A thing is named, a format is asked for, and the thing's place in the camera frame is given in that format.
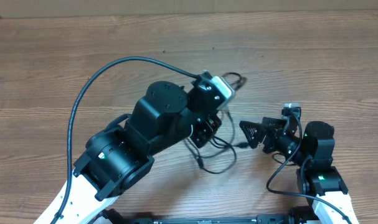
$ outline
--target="wooden table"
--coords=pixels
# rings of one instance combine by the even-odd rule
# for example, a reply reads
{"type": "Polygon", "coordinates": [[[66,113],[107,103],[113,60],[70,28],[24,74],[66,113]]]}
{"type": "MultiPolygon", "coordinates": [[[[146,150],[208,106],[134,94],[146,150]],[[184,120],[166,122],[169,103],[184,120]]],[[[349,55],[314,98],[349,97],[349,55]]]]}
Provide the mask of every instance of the wooden table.
{"type": "MultiPolygon", "coordinates": [[[[0,20],[0,223],[32,223],[47,208],[66,179],[67,122],[78,92],[99,68],[132,55],[193,73],[248,77],[230,104],[237,129],[240,120],[279,117],[287,101],[301,103],[303,126],[334,125],[334,165],[356,215],[378,223],[378,11],[0,20]]],[[[144,62],[102,75],[79,107],[73,160],[156,80],[190,86],[189,78],[144,62]]],[[[231,135],[228,121],[218,135],[231,135]]],[[[238,130],[236,142],[242,140],[238,130]]],[[[179,143],[158,154],[151,172],[113,207],[127,216],[186,218],[281,213],[305,204],[267,192],[278,167],[270,155],[237,151],[232,170],[211,175],[179,143]]],[[[221,169],[231,159],[226,153],[207,166],[221,169]]],[[[296,191],[295,169],[285,168],[272,187],[296,191]]]]}

